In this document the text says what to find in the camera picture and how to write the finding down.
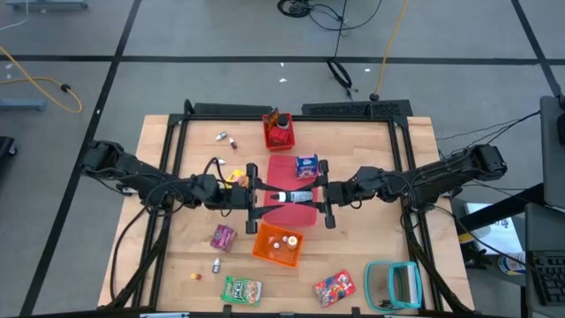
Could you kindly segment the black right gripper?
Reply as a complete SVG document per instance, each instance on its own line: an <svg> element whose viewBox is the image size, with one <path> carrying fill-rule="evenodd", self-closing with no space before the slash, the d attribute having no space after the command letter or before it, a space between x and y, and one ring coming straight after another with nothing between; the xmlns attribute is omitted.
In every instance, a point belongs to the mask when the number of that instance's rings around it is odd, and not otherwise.
<svg viewBox="0 0 565 318"><path fill-rule="evenodd" d="M333 206L344 207L354 202L371 200L380 192L380 169L371 166L362 166L353 177L346 181L328 180L328 161L319 162L319 183L311 183L302 187L303 191L316 192L322 188L322 202L304 202L304 205L316 208L325 215L325 226L335 228Z"/></svg>

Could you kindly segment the black food colouring bottle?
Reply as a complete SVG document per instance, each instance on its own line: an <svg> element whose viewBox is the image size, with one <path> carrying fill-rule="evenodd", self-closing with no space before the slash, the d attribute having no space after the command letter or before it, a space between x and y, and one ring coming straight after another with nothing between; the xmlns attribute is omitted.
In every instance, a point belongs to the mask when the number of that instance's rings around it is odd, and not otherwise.
<svg viewBox="0 0 565 318"><path fill-rule="evenodd" d="M301 203L313 201L312 191L278 192L270 195L270 198L283 203Z"/></svg>

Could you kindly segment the blue mini cereal box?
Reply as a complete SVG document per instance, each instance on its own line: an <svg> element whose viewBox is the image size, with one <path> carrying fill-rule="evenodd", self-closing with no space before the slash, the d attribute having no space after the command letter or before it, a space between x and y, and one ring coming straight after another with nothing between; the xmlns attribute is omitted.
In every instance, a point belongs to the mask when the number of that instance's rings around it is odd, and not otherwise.
<svg viewBox="0 0 565 318"><path fill-rule="evenodd" d="M306 179L318 176L319 159L317 155L298 155L296 157L296 178Z"/></svg>

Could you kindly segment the yellow mini cereal box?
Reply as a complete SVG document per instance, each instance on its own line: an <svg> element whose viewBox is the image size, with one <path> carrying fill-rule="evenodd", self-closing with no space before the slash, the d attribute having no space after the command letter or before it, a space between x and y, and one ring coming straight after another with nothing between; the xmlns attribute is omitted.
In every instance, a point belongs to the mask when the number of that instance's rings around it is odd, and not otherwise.
<svg viewBox="0 0 565 318"><path fill-rule="evenodd" d="M233 170L232 173L226 178L226 187L232 188L233 186L247 187L248 177L242 170Z"/></svg>

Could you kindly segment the orange plastic slotted basket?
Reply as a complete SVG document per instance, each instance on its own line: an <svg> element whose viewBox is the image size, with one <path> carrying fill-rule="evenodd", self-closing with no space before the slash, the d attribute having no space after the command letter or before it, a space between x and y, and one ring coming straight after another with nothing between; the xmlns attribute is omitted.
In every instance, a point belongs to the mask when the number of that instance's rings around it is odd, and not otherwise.
<svg viewBox="0 0 565 318"><path fill-rule="evenodd" d="M298 247L295 250L289 250L287 247L287 240L290 236L298 238ZM272 244L267 242L269 237L274 238ZM275 242L281 244L279 250L273 248ZM262 223L255 239L252 255L264 261L271 261L278 265L295 268L298 265L303 242L304 235L299 232L290 231L269 223Z"/></svg>

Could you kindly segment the purple Raisin Bran box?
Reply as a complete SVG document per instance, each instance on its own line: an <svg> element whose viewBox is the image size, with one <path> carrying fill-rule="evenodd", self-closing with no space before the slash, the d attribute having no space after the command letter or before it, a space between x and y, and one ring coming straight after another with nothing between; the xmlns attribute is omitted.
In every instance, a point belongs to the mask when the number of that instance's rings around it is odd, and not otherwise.
<svg viewBox="0 0 565 318"><path fill-rule="evenodd" d="M210 246L228 253L237 238L237 232L228 225L218 224L211 238Z"/></svg>

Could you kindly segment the orange snack packet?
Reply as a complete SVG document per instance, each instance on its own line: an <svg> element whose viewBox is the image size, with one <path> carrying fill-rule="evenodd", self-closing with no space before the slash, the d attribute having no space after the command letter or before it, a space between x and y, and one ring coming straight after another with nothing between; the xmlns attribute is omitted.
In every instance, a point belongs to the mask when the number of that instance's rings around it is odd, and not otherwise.
<svg viewBox="0 0 565 318"><path fill-rule="evenodd" d="M271 146L282 146L288 143L290 128L288 130L280 129L276 126L277 117L282 114L278 109L274 109L267 117L267 136Z"/></svg>

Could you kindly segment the red candy bag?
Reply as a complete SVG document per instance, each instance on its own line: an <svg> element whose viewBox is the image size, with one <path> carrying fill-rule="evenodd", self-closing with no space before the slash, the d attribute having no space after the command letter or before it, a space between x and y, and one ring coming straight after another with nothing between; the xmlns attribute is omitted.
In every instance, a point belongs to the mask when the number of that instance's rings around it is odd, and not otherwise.
<svg viewBox="0 0 565 318"><path fill-rule="evenodd" d="M347 270L341 270L316 283L313 290L320 306L329 307L354 294L357 287L352 281L350 273Z"/></svg>

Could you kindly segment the green candy bag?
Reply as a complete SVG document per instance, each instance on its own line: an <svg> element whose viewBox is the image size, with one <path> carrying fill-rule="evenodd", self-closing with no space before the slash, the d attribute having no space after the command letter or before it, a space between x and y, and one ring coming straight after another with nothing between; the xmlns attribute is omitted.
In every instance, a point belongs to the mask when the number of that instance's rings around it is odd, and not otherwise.
<svg viewBox="0 0 565 318"><path fill-rule="evenodd" d="M229 303L255 306L260 304L262 282L249 278L226 276L221 300Z"/></svg>

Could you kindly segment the translucent pink plastic tray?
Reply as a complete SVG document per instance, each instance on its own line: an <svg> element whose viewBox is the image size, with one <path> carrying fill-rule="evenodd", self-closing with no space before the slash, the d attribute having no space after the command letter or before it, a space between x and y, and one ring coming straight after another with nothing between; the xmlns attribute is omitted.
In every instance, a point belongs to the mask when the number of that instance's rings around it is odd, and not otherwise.
<svg viewBox="0 0 565 318"><path fill-rule="evenodd" d="M296 157L271 155L267 167L267 184L283 190L296 190L311 184L315 177L297 178ZM282 208L265 214L264 221L280 226L311 227L317 223L316 208L293 203L284 203Z"/></svg>

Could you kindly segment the flat black box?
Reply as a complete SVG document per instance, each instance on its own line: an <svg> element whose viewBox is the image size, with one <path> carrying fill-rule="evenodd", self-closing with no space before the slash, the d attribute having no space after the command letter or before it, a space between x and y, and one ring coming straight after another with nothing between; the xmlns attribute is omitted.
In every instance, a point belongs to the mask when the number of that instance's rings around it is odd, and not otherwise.
<svg viewBox="0 0 565 318"><path fill-rule="evenodd" d="M196 114L207 115L265 115L273 110L271 106L225 103L196 103L193 108Z"/></svg>

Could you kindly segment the white paper sheet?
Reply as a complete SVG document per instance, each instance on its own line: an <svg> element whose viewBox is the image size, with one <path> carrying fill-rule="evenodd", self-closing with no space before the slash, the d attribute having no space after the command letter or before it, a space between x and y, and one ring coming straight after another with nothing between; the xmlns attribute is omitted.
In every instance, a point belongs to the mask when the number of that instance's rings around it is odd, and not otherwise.
<svg viewBox="0 0 565 318"><path fill-rule="evenodd" d="M464 203L464 210L467 215L473 214L482 208L490 206L488 203ZM512 217L501 219L473 231L480 240L502 251L505 254L519 254L523 251L522 244L516 232L516 227ZM497 254L491 248L478 242L479 250L485 249L486 254Z"/></svg>

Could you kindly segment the black desk bar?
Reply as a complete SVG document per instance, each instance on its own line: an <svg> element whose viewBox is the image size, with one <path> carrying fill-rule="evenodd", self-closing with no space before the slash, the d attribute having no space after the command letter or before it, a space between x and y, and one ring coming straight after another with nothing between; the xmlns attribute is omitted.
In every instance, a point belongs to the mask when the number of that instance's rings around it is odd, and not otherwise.
<svg viewBox="0 0 565 318"><path fill-rule="evenodd" d="M456 221L459 233L475 231L502 219L518 215L525 210L529 203L544 206L544 184L532 186L518 194L511 194L508 198L482 208L467 216L459 217Z"/></svg>

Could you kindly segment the grey monitor back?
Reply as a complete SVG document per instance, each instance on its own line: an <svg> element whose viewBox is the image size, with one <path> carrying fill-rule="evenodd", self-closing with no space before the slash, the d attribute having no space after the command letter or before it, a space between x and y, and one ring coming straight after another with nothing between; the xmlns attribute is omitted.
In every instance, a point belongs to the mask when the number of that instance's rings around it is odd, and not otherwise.
<svg viewBox="0 0 565 318"><path fill-rule="evenodd" d="M565 144L560 143L559 119L565 110L559 99L543 96L539 100L545 202L565 209Z"/></svg>

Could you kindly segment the grey furniture foot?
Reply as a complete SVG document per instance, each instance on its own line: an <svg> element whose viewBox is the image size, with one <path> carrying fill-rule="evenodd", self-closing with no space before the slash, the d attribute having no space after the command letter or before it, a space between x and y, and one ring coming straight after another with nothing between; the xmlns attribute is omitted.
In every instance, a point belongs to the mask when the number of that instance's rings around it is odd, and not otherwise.
<svg viewBox="0 0 565 318"><path fill-rule="evenodd" d="M0 110L37 110L44 111L47 103L44 100L0 98Z"/></svg>
<svg viewBox="0 0 565 318"><path fill-rule="evenodd" d="M87 0L4 0L14 10L69 9L78 7L87 9Z"/></svg>

